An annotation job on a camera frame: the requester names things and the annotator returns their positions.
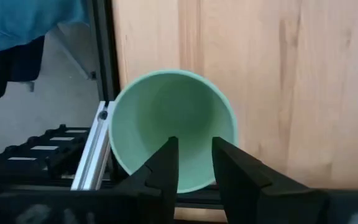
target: wood grain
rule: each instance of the wood grain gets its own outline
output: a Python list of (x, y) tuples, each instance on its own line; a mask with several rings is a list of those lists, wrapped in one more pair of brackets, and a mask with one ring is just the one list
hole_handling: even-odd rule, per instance
[(358, 188), (358, 0), (113, 0), (121, 85), (216, 84), (241, 149), (311, 187)]

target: blue cloth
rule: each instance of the blue cloth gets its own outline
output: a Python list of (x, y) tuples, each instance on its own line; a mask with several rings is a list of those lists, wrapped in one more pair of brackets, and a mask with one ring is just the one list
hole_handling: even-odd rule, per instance
[(27, 44), (60, 22), (87, 23), (86, 0), (0, 0), (0, 51)]

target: gray floor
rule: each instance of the gray floor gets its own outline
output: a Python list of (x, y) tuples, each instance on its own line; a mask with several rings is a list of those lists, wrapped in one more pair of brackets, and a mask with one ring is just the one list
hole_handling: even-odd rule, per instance
[[(89, 29), (79, 25), (63, 31), (84, 64), (93, 69)], [(27, 85), (8, 83), (0, 98), (0, 153), (7, 146), (22, 144), (28, 137), (42, 135), (59, 124), (91, 126), (98, 102), (96, 82), (85, 80), (47, 35), (34, 92)]]

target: white label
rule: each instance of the white label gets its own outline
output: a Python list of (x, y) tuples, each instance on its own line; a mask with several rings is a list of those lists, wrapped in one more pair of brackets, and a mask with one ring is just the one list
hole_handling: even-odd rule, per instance
[(55, 150), (59, 148), (58, 146), (34, 146), (31, 149), (34, 150)]
[(72, 137), (53, 137), (50, 140), (52, 140), (52, 141), (71, 141), (73, 139), (74, 138), (72, 138)]
[(68, 130), (66, 133), (85, 133), (86, 130)]
[(10, 157), (8, 160), (28, 160), (28, 161), (34, 161), (37, 158), (27, 158), (27, 157)]

